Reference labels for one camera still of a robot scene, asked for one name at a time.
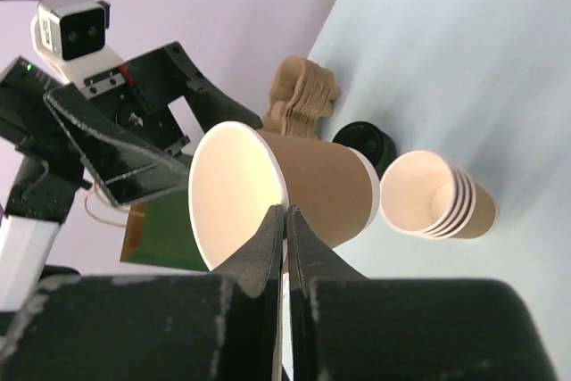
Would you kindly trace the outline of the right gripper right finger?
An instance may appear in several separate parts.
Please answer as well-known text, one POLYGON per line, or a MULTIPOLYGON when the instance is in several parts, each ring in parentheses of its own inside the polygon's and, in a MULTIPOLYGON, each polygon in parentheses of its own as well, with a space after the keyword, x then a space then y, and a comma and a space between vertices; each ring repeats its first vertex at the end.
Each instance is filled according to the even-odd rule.
POLYGON ((285 217, 294 379, 552 380, 523 301, 489 279, 370 279, 285 217))

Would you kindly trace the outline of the brown paper cup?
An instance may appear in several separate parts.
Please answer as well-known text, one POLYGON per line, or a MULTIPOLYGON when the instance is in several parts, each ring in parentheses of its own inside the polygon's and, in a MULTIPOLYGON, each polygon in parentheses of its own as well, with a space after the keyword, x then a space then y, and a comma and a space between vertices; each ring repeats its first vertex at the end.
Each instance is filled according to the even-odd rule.
POLYGON ((258 230, 268 208, 302 209, 316 235, 335 248, 376 217, 379 178, 355 149, 333 142, 222 122, 197 146, 188 212, 208 269, 216 269, 258 230))

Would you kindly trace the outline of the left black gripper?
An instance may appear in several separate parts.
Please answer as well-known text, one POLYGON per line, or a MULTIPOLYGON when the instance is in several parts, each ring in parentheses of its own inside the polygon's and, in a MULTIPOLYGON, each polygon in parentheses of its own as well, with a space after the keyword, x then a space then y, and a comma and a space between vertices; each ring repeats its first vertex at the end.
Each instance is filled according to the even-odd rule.
POLYGON ((186 187, 180 160, 190 138, 169 104, 185 96, 201 129, 226 122, 263 127, 261 117, 214 86, 173 42, 48 91, 47 108, 113 206, 143 203, 186 187))

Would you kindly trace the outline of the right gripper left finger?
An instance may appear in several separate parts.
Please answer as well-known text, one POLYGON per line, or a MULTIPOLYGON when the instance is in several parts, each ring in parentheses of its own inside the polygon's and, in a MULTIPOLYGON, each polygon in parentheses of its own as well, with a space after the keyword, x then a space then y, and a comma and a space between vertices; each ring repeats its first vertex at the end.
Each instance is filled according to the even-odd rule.
POLYGON ((285 215, 213 272, 52 276, 14 314, 4 380, 280 380, 285 215))

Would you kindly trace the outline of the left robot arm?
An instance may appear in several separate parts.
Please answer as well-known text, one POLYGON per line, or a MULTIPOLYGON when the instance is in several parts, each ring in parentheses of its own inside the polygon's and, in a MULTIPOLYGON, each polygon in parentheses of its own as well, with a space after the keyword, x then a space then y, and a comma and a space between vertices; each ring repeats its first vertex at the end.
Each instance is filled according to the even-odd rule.
POLYGON ((64 61, 46 50, 52 79, 19 57, 1 75, 1 135, 22 162, 1 226, 1 308, 18 310, 46 265, 80 189, 114 207, 186 187, 187 145, 170 112, 184 99, 201 129, 261 118, 213 85, 173 42, 122 59, 110 47, 64 61))

